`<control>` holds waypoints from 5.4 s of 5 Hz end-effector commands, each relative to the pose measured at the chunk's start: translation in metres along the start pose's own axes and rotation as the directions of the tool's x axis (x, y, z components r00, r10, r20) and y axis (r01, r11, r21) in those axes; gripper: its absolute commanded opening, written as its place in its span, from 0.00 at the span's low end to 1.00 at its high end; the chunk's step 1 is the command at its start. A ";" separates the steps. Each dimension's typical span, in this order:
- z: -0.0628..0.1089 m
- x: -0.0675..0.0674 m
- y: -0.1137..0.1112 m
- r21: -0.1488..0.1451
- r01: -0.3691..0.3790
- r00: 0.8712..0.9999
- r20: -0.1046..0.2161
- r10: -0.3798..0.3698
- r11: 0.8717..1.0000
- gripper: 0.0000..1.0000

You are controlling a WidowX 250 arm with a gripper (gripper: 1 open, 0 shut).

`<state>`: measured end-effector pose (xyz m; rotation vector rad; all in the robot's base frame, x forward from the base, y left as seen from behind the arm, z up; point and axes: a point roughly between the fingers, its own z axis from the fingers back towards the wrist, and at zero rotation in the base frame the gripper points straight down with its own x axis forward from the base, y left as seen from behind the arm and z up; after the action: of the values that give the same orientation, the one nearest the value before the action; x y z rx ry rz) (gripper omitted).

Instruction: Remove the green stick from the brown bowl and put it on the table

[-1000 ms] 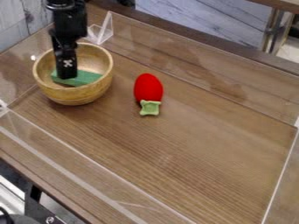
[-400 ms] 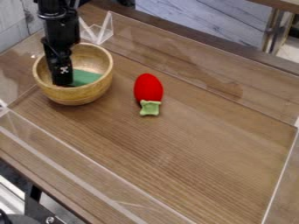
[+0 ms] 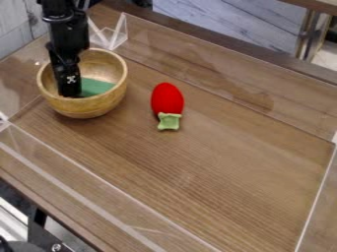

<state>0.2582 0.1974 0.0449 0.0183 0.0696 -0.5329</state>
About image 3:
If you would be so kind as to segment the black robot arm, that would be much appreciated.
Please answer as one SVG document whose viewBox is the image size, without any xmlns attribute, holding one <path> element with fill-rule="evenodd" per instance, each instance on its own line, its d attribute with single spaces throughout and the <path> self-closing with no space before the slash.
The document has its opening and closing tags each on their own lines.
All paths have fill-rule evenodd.
<svg viewBox="0 0 337 252">
<path fill-rule="evenodd" d="M 45 44 L 57 94 L 77 97 L 81 93 L 78 54 L 89 47 L 88 19 L 73 0 L 37 0 L 41 20 L 48 25 Z"/>
</svg>

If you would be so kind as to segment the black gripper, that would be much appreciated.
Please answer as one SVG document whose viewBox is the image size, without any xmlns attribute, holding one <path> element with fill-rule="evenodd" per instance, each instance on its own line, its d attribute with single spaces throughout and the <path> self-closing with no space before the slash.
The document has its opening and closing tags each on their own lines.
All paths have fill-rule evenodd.
<svg viewBox="0 0 337 252">
<path fill-rule="evenodd" d="M 65 97 L 78 96 L 81 92 L 77 55 L 89 47 L 88 18 L 82 11 L 70 16 L 45 16 L 49 42 L 45 45 L 56 79 L 57 93 Z"/>
</svg>

